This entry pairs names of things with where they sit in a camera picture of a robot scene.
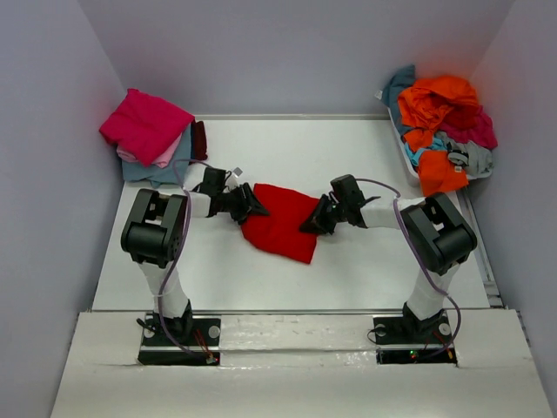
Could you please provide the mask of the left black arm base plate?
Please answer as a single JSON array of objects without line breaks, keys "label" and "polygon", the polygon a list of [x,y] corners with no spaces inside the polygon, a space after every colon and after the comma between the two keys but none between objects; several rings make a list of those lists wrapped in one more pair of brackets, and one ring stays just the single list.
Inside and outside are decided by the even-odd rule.
[{"label": "left black arm base plate", "polygon": [[142,328],[138,363],[144,366],[217,367],[220,365],[221,319],[193,317],[193,327],[185,338],[168,338],[151,313],[136,319]]}]

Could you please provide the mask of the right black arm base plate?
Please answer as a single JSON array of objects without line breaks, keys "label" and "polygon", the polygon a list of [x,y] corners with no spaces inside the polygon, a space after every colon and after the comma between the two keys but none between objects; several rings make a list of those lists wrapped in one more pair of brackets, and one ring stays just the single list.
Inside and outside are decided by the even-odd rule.
[{"label": "right black arm base plate", "polygon": [[414,327],[403,316],[374,317],[366,337],[376,347],[380,365],[458,363],[445,313],[423,329]]}]

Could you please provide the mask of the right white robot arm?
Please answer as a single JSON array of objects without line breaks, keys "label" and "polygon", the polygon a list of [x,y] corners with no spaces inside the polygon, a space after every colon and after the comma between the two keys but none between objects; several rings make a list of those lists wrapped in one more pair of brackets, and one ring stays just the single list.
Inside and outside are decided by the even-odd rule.
[{"label": "right white robot arm", "polygon": [[366,197],[362,182],[351,174],[332,180],[331,191],[320,197],[299,230],[331,235],[337,224],[347,223],[401,231],[419,272],[401,315],[378,318],[369,336],[382,346],[426,344],[449,326],[444,304],[453,301],[450,284],[475,250],[476,234],[443,192],[417,199],[404,199],[400,192],[391,198]]}]

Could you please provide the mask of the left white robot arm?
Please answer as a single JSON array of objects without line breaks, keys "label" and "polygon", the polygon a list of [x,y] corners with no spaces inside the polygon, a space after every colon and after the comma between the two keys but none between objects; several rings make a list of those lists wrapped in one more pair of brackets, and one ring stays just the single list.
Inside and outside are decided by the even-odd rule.
[{"label": "left white robot arm", "polygon": [[153,324],[147,328],[177,347],[193,329],[191,301],[177,271],[191,219],[228,213],[242,225],[251,216],[270,214],[250,185],[238,183],[235,175],[207,166],[191,192],[166,195],[141,189],[124,224],[121,247],[139,266],[153,297]]}]

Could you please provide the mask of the red t shirt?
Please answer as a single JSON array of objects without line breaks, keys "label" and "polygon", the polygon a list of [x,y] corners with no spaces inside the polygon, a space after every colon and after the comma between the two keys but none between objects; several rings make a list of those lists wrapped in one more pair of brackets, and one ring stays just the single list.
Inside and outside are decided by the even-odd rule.
[{"label": "red t shirt", "polygon": [[319,200],[268,184],[256,184],[253,191],[269,215],[250,215],[241,225],[244,238],[258,250],[309,265],[317,235],[302,233],[299,227],[312,214]]}]

